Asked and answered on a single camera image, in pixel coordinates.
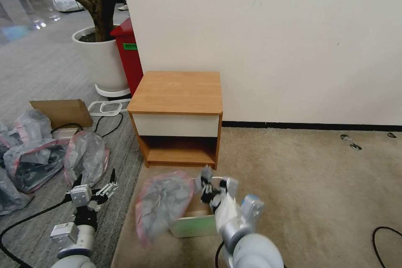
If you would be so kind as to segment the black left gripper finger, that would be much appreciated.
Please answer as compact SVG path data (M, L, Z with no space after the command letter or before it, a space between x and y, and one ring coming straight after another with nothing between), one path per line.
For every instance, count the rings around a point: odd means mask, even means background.
M81 200L84 189L81 187L82 174L73 182L72 188L66 192L65 200Z
M92 196L90 198L90 209L100 210L101 205L108 201L109 198L114 194L118 184L116 181L116 170L112 170L109 183L105 184L100 189L94 189L91 191Z

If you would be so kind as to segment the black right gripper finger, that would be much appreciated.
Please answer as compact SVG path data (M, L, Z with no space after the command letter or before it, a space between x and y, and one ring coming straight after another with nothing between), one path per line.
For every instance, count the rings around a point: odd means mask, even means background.
M202 176L196 177L196 192L221 193L219 188L213 186L211 180L208 180L207 178Z
M208 204L209 206L213 206L214 204L214 198L217 195L217 192L215 191L204 191L201 194L201 202L204 204Z

